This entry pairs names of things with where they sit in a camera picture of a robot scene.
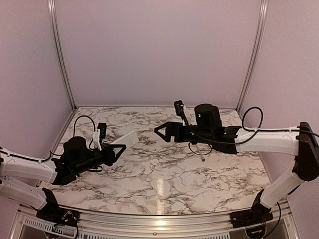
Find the white remote control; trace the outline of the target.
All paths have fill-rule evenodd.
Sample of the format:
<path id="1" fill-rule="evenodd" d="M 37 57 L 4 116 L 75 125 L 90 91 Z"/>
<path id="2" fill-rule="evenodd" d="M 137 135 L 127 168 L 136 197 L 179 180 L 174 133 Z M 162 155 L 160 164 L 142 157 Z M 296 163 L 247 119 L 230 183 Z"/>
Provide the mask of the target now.
<path id="1" fill-rule="evenodd" d="M 125 144 L 127 148 L 130 148 L 139 142 L 139 138 L 135 131 L 130 131 L 129 133 L 119 137 L 114 140 L 111 144 Z"/>

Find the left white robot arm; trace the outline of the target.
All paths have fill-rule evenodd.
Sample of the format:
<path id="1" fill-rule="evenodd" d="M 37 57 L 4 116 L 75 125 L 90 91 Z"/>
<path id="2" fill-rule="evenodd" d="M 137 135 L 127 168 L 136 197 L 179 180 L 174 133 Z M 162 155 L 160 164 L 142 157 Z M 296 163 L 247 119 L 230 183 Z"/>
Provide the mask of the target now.
<path id="1" fill-rule="evenodd" d="M 57 222 L 63 217 L 52 191 L 31 187 L 18 180 L 19 177 L 44 181 L 65 186 L 77 179 L 81 173 L 104 164 L 112 166 L 128 148 L 137 143 L 128 135 L 114 142 L 98 143 L 94 149 L 87 148 L 86 140 L 81 136 L 72 137 L 63 144 L 64 152 L 60 158 L 31 158 L 1 149 L 0 151 L 0 193 L 37 211 L 43 211 L 51 221 Z"/>

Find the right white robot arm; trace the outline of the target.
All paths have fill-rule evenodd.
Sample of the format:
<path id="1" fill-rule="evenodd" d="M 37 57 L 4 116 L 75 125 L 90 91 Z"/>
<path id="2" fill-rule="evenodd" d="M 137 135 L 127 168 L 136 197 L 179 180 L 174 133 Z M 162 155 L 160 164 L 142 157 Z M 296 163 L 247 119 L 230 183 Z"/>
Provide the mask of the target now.
<path id="1" fill-rule="evenodd" d="M 266 215 L 266 209 L 272 208 L 301 184 L 319 176 L 318 134 L 312 132 L 307 122 L 284 129 L 224 127 L 217 106 L 200 104 L 194 108 L 196 124 L 192 125 L 182 101 L 174 102 L 174 107 L 182 122 L 168 121 L 155 128 L 155 133 L 166 142 L 203 143 L 226 154 L 272 152 L 294 156 L 293 167 L 258 194 L 253 208 L 247 212 L 247 219 L 252 223 L 259 222 Z"/>

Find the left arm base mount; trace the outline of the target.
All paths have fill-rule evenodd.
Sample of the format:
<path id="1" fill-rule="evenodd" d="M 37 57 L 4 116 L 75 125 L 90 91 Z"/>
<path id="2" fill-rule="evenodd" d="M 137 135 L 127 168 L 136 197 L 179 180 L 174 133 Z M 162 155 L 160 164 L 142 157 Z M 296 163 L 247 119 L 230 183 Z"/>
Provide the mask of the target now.
<path id="1" fill-rule="evenodd" d="M 46 198 L 46 204 L 42 209 L 38 209 L 36 217 L 46 220 L 57 225 L 66 225 L 76 227 L 79 219 L 79 212 L 77 210 L 62 208 L 49 189 L 42 188 Z"/>

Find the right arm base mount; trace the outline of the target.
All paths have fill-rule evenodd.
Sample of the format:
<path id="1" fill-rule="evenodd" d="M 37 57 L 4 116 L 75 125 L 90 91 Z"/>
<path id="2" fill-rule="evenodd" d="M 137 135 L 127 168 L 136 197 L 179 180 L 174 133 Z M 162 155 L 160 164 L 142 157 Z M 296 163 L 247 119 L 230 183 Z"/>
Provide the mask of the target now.
<path id="1" fill-rule="evenodd" d="M 274 218 L 271 208 L 266 208 L 261 204 L 261 196 L 263 192 L 264 189 L 257 194 L 250 209 L 232 212 L 230 214 L 230 220 L 233 228 L 264 223 Z"/>

